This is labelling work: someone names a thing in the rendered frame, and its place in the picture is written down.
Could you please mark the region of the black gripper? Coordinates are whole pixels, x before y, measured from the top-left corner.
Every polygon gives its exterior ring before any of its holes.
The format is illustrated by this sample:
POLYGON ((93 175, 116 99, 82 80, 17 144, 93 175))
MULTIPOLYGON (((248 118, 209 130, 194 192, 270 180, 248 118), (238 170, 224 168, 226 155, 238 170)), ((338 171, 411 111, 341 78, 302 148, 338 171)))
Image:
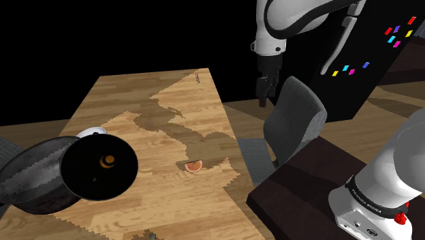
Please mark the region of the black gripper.
POLYGON ((267 95, 271 98, 275 96, 276 87, 278 84, 279 72, 282 68, 282 54, 273 56, 257 56, 257 71, 259 77, 257 79, 257 97, 259 106, 266 107, 267 95))

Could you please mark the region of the grey upholstered chair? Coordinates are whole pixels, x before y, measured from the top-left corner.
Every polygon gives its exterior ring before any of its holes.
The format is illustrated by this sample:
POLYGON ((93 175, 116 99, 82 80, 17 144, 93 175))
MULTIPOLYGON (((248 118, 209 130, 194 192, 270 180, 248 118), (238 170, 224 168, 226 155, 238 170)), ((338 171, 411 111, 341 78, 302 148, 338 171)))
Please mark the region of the grey upholstered chair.
POLYGON ((257 187, 316 139, 327 116, 321 100, 308 86, 293 76, 287 78, 265 120, 264 137, 238 140, 253 185, 257 187))

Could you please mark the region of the wooden table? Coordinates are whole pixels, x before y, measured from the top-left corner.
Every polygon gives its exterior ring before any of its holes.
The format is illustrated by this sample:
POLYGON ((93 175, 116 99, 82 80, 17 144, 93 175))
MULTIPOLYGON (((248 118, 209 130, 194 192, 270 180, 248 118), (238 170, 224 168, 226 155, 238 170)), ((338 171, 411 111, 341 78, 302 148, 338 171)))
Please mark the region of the wooden table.
POLYGON ((246 205, 253 182, 206 68, 98 78, 61 133, 94 126, 136 152, 133 185, 112 200, 80 200, 50 215, 10 207, 0 240, 267 239, 246 205), (196 160, 202 169, 188 172, 185 163, 196 160))

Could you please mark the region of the black fridge with colourful magnets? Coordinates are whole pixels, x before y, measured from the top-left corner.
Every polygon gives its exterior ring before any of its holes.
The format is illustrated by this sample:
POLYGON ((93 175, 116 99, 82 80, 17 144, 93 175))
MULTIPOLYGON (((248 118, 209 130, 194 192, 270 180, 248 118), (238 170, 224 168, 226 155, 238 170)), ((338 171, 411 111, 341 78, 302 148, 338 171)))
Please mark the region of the black fridge with colourful magnets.
POLYGON ((353 119, 425 19, 425 0, 360 0, 287 40, 278 88, 294 76, 329 122, 353 119))

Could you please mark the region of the orange fruit wedge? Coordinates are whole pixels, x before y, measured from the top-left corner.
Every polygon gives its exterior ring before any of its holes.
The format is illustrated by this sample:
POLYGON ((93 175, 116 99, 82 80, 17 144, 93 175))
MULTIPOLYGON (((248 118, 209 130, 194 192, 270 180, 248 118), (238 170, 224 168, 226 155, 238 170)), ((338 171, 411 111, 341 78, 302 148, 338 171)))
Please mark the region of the orange fruit wedge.
POLYGON ((185 169, 188 172, 191 172, 191 173, 196 173, 196 172, 200 171, 202 169, 202 167, 203 167, 203 161, 202 160, 196 160, 196 161, 185 163, 185 169))

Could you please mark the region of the dark robot stand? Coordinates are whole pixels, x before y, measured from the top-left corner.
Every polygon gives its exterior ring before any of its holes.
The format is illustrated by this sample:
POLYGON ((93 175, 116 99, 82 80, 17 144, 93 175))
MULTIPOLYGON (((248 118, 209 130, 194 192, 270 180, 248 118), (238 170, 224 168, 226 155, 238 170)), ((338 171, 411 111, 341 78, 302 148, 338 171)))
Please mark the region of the dark robot stand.
POLYGON ((250 192, 246 203, 276 240, 356 240, 336 225, 328 195, 364 166, 318 137, 250 192))

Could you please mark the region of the white bowl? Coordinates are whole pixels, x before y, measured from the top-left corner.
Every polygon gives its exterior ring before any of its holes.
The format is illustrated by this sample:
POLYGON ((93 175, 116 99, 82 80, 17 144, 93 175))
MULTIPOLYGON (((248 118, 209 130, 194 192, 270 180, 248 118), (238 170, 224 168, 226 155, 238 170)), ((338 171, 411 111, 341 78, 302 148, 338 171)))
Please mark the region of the white bowl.
POLYGON ((90 135, 93 135, 93 134, 107 134, 107 131, 102 127, 90 127, 88 129, 81 131, 77 135, 77 137, 82 138, 82 137, 90 136, 90 135))

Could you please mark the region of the black round lid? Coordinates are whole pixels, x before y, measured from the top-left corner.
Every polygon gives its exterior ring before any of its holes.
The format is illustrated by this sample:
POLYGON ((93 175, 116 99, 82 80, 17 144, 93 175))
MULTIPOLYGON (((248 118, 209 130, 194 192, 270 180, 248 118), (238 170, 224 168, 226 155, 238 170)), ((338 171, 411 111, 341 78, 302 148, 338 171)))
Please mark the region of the black round lid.
POLYGON ((64 153, 60 172, 70 192, 86 200, 120 196, 136 180, 138 159, 123 139, 92 134, 73 143, 64 153))

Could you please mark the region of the dark grey round pan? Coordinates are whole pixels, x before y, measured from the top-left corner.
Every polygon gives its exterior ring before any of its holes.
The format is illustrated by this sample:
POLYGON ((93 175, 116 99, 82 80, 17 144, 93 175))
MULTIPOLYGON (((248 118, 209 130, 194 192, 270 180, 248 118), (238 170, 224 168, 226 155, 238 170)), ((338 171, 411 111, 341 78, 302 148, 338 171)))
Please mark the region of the dark grey round pan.
POLYGON ((0 205, 48 215, 77 203, 80 197, 64 184, 60 162, 78 139, 60 136, 23 149, 0 137, 0 205))

